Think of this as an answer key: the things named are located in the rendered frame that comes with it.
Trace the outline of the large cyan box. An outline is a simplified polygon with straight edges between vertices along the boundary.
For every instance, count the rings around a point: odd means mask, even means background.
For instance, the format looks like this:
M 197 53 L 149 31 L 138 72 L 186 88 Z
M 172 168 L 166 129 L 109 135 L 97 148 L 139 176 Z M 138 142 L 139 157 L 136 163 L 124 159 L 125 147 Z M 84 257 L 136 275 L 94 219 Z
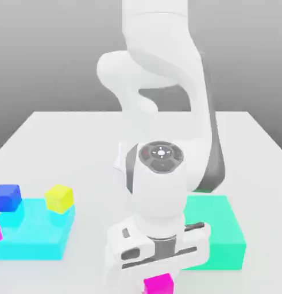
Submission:
M 74 206 L 58 214 L 43 198 L 23 199 L 15 212 L 0 213 L 0 261 L 61 260 L 74 217 Z

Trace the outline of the small blue cube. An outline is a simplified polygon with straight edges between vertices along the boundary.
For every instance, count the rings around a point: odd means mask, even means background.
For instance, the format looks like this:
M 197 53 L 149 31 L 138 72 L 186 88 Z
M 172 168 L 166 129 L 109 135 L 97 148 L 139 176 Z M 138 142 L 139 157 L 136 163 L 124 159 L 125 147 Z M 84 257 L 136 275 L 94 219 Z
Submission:
M 0 212 L 15 212 L 22 201 L 17 184 L 0 185 Z

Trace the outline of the large green box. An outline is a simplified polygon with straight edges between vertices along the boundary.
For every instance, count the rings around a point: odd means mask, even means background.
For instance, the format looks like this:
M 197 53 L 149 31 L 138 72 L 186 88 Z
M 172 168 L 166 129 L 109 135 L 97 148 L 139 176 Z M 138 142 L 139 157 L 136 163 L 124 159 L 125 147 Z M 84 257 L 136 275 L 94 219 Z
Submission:
M 210 258 L 188 270 L 242 269 L 246 241 L 226 196 L 189 196 L 184 215 L 187 225 L 206 222 L 211 226 Z

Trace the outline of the small yellow cube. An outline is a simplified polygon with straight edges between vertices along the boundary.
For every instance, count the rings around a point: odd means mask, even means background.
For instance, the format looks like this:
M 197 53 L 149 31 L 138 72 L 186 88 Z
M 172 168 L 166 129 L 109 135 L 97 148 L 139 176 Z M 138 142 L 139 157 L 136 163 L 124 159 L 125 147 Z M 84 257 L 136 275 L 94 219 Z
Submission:
M 73 190 L 64 185 L 56 184 L 45 193 L 45 201 L 48 210 L 63 214 L 74 205 Z

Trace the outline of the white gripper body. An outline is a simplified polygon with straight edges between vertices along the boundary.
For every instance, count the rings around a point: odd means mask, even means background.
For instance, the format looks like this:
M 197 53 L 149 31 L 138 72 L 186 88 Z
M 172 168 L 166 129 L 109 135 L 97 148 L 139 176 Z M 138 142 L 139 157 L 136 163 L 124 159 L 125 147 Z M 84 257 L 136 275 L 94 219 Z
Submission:
M 116 224 L 107 233 L 105 283 L 125 294 L 141 294 L 148 278 L 176 278 L 181 270 L 208 261 L 210 234 L 207 223 L 182 226 L 161 238 L 143 234 L 134 223 Z

